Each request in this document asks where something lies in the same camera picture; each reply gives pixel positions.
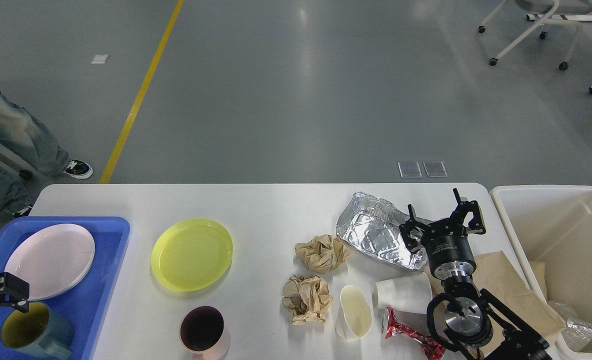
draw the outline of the yellow floor line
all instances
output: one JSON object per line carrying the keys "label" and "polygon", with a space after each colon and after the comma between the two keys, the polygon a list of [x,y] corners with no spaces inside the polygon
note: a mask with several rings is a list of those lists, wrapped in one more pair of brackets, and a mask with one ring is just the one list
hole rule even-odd
{"label": "yellow floor line", "polygon": [[112,178],[112,174],[114,173],[114,168],[116,167],[118,158],[120,158],[121,153],[123,152],[123,147],[125,146],[127,137],[129,137],[130,135],[130,131],[132,130],[132,126],[134,125],[134,120],[136,120],[136,115],[138,115],[138,111],[141,108],[141,104],[143,103],[143,98],[145,98],[147,89],[150,87],[150,82],[152,82],[152,78],[154,77],[156,67],[159,66],[159,60],[161,60],[161,55],[163,55],[165,45],[168,43],[168,39],[170,38],[170,34],[172,32],[172,29],[174,28],[174,23],[176,23],[178,13],[180,12],[181,7],[183,6],[183,1],[184,0],[178,0],[176,2],[176,6],[174,8],[174,11],[172,12],[172,16],[169,18],[169,22],[167,23],[167,27],[165,28],[165,32],[163,33],[163,37],[161,37],[160,42],[158,43],[158,48],[156,49],[156,53],[154,53],[154,58],[151,60],[151,63],[149,64],[149,68],[147,69],[145,78],[142,80],[142,84],[140,85],[140,89],[138,90],[138,95],[136,95],[136,99],[134,100],[133,105],[131,105],[131,109],[129,110],[127,120],[125,120],[125,124],[122,126],[122,130],[120,131],[120,135],[118,135],[118,140],[116,141],[116,144],[113,146],[113,151],[111,151],[111,155],[109,157],[109,160],[107,161],[107,165],[104,167],[104,171],[102,171],[102,176],[100,177],[101,184],[109,183],[109,181]]}

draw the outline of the teal mug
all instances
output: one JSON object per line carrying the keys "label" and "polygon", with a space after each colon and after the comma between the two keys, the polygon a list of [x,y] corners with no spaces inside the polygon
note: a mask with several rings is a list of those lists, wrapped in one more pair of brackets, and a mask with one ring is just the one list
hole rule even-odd
{"label": "teal mug", "polygon": [[67,360],[74,326],[42,302],[29,303],[29,312],[14,310],[0,328],[0,341],[10,349],[36,358]]}

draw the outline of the caster wheel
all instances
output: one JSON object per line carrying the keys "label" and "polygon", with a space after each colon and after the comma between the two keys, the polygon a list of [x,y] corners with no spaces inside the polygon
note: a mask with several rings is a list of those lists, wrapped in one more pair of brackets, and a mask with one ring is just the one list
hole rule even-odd
{"label": "caster wheel", "polygon": [[22,169],[18,171],[18,176],[20,176],[22,180],[30,180],[34,174],[29,170]]}

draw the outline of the jeans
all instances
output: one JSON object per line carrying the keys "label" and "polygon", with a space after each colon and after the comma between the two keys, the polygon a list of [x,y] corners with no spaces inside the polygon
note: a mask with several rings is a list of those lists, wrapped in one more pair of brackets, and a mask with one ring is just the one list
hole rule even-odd
{"label": "jeans", "polygon": [[[0,143],[46,176],[62,173],[70,162],[70,154],[52,132],[27,110],[6,100],[1,91]],[[20,178],[0,167],[0,212],[14,214],[31,202]]]}

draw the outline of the red wrapper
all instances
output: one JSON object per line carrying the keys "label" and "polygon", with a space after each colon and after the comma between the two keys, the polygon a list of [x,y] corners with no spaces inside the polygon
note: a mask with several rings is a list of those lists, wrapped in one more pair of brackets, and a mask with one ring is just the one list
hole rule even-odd
{"label": "red wrapper", "polygon": [[398,334],[405,334],[420,343],[424,355],[427,360],[440,360],[445,353],[445,347],[439,344],[430,336],[422,335],[422,333],[413,328],[396,321],[394,309],[387,307],[387,328],[385,330],[385,339],[396,337]]}

